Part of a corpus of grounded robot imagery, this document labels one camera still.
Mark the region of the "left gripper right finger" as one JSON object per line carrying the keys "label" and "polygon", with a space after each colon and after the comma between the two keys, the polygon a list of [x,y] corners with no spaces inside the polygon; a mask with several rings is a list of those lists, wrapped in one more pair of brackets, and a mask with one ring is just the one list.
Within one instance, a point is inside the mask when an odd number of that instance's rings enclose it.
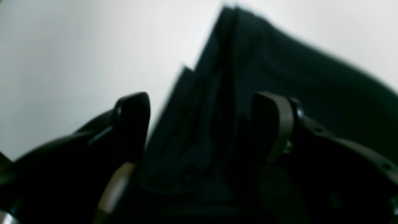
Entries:
{"label": "left gripper right finger", "polygon": [[251,104],[253,147],[297,184],[312,224],[396,224],[397,165],[337,137],[296,98],[261,91]]}

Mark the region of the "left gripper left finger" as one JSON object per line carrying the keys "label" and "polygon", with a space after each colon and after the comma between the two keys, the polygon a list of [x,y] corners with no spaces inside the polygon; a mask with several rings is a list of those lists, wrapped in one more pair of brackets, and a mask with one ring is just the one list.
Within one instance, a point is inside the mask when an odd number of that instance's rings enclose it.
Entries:
{"label": "left gripper left finger", "polygon": [[112,176],[143,157],[150,120],[146,92],[72,134],[36,147],[1,170],[2,224],[91,224]]}

